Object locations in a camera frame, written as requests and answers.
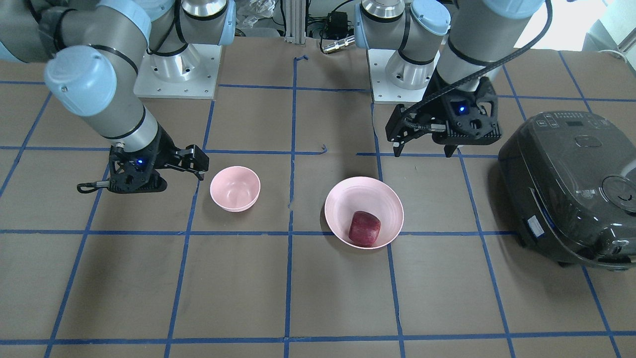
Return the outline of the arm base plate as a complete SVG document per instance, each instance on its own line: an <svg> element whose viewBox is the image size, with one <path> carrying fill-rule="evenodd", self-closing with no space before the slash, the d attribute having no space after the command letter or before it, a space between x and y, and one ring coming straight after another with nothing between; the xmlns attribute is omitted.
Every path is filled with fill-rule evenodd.
<svg viewBox="0 0 636 358"><path fill-rule="evenodd" d="M432 79L440 54L428 64L412 64L397 50L370 49L367 52L376 104L415 103L422 100Z"/></svg>
<svg viewBox="0 0 636 358"><path fill-rule="evenodd" d="M215 97L223 47L190 44L172 57L143 57L134 94L140 98L209 99Z"/></svg>

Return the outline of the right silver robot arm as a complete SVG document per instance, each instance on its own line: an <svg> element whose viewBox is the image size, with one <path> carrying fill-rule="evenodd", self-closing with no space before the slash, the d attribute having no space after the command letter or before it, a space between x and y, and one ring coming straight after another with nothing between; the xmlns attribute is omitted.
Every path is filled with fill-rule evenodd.
<svg viewBox="0 0 636 358"><path fill-rule="evenodd" d="M44 63L52 95L109 141L109 177L78 192L162 192L161 169L202 180L209 157L177 147L134 94L143 57L229 45L235 30L233 0L3 0L1 59Z"/></svg>

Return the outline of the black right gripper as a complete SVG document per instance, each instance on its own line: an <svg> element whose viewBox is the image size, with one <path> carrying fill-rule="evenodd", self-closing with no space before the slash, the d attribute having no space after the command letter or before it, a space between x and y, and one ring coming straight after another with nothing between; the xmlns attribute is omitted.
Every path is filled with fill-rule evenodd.
<svg viewBox="0 0 636 358"><path fill-rule="evenodd" d="M134 152L111 147L108 190L113 193L162 192L167 188L159 170L193 173L203 181L209 169L209 157L197 146L178 148L168 133L159 127L149 145Z"/></svg>

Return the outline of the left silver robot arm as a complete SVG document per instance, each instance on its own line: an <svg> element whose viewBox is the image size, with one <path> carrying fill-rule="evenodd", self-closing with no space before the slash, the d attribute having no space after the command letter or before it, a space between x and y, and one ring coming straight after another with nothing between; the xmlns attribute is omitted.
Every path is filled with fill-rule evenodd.
<svg viewBox="0 0 636 358"><path fill-rule="evenodd" d="M395 86L424 89L410 107L397 104L385 126L395 157L411 140L431 135L451 157L462 145L502 138L492 84L499 68L547 33L549 0L361 0L357 47L392 50L386 74Z"/></svg>

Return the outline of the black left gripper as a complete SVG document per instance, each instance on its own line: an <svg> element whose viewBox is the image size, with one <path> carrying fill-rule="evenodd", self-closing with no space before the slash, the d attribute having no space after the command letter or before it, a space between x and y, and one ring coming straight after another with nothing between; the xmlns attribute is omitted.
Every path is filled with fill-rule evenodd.
<svg viewBox="0 0 636 358"><path fill-rule="evenodd" d="M404 144L431 134L450 158L459 145L490 145L502 138L498 109L494 86L482 77L475 91L452 89L422 106L396 105L386 124L386 138L393 143L394 156L400 157Z"/></svg>

